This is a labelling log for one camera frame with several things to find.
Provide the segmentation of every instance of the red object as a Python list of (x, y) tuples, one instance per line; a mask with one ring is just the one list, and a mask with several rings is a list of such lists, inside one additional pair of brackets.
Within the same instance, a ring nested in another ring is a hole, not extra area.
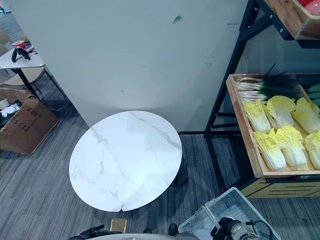
[(14, 47), (20, 47), (20, 48), (25, 49), (25, 48), (26, 48), (26, 43), (25, 43), (25, 41), (23, 41), (23, 40), (15, 41), (14, 43), (12, 43), (12, 46), (14, 46)]
[(299, 3), (301, 3), (302, 6), (306, 6), (308, 3), (310, 3), (312, 0), (298, 0)]
[(313, 16), (320, 16), (320, 0), (313, 0), (304, 8)]

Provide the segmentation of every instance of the small white table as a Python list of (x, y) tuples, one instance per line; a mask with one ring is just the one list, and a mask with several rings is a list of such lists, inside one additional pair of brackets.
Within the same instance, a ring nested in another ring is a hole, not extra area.
[(44, 61), (42, 61), (39, 54), (37, 54), (36, 52), (31, 52), (29, 53), (30, 60), (25, 59), (22, 55), (17, 54), (16, 62), (13, 62), (11, 60), (13, 51), (14, 48), (9, 50), (4, 55), (0, 56), (0, 69), (14, 69), (14, 72), (19, 75), (26, 88), (35, 96), (37, 96), (35, 90), (31, 86), (21, 69), (43, 67), (45, 65)]
[(76, 144), (69, 177), (76, 194), (109, 212), (142, 207), (175, 179), (181, 140), (164, 118), (147, 111), (125, 111), (92, 126)]

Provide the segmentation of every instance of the open cardboard box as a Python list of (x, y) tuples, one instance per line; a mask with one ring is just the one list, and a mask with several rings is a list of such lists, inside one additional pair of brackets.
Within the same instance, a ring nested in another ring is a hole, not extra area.
[(22, 103), (20, 110), (0, 131), (0, 148), (32, 154), (59, 119), (28, 90), (0, 88), (0, 100)]

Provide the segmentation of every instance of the gray carpet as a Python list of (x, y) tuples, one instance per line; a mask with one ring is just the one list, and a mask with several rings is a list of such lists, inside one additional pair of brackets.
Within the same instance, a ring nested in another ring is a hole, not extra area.
[[(1, 14), (1, 29), (13, 40), (23, 34), (12, 15)], [(155, 201), (128, 212), (92, 208), (75, 194), (69, 180), (69, 160), (78, 139), (88, 129), (70, 103), (44, 76), (38, 81), (42, 100), (60, 119), (32, 156), (1, 151), (0, 240), (66, 240), (79, 231), (127, 218), (127, 232), (150, 228), (167, 234), (170, 223), (180, 224), (207, 201), (218, 186), (203, 136), (181, 136), (183, 159), (173, 184)], [(239, 177), (233, 165), (232, 144), (213, 139), (222, 174), (228, 184)], [(282, 239), (320, 239), (320, 198), (250, 199)]]
[[(46, 77), (39, 84), (49, 108), (61, 104), (63, 97)], [(183, 136), (180, 170), (160, 197), (128, 212), (94, 209), (80, 200), (69, 180), (71, 153), (88, 127), (70, 103), (59, 119), (32, 156), (1, 153), (0, 239), (65, 240), (90, 226), (109, 228), (113, 217), (128, 219), (128, 233), (149, 228), (166, 234), (170, 223), (182, 223), (218, 195), (204, 138)]]

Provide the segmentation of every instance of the wooden crate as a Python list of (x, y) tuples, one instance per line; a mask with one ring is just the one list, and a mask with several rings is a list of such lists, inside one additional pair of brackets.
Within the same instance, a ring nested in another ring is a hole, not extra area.
[[(241, 102), (238, 90), (235, 85), (235, 81), (240, 77), (252, 77), (252, 78), (260, 78), (261, 74), (231, 74), (229, 75), (226, 86), (230, 95), (230, 99), (232, 102), (232, 106), (234, 109), (234, 113), (236, 119), (239, 124), (239, 128), (241, 131), (241, 135), (244, 141), (244, 145), (249, 156), (249, 160), (251, 163), (252, 171), (256, 178), (284, 178), (289, 176), (296, 176), (296, 175), (313, 175), (313, 174), (320, 174), (320, 170), (316, 170), (312, 165), (308, 154), (306, 153), (307, 164), (305, 166), (299, 167), (297, 170), (293, 170), (290, 166), (286, 166), (285, 169), (282, 171), (272, 171), (270, 170), (263, 158), (261, 157), (258, 145), (254, 139), (253, 129), (248, 121), (246, 116), (243, 104)], [(310, 100), (307, 96), (306, 92), (301, 87), (301, 92), (304, 94), (307, 100)], [(302, 131), (302, 135), (305, 137), (307, 133), (305, 133), (300, 125), (295, 122), (295, 127), (299, 128)]]
[(320, 40), (320, 16), (311, 15), (297, 0), (265, 0), (297, 40)]
[(266, 179), (260, 178), (241, 190), (241, 193), (247, 198), (319, 197), (320, 182), (268, 183)]

